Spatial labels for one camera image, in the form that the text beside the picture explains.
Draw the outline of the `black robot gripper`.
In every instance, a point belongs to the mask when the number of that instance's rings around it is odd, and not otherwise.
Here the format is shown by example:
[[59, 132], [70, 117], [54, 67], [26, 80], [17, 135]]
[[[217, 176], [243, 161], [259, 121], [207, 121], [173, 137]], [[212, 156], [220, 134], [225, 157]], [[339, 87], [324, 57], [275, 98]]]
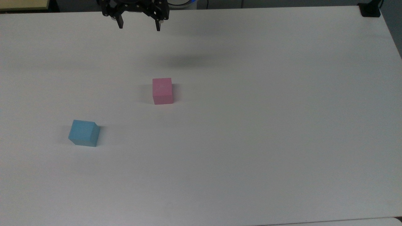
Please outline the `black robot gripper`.
[[140, 12], [155, 20], [157, 31], [161, 31], [161, 24], [169, 19], [170, 9], [166, 0], [98, 0], [105, 17], [116, 20], [120, 29], [123, 28], [124, 12]]

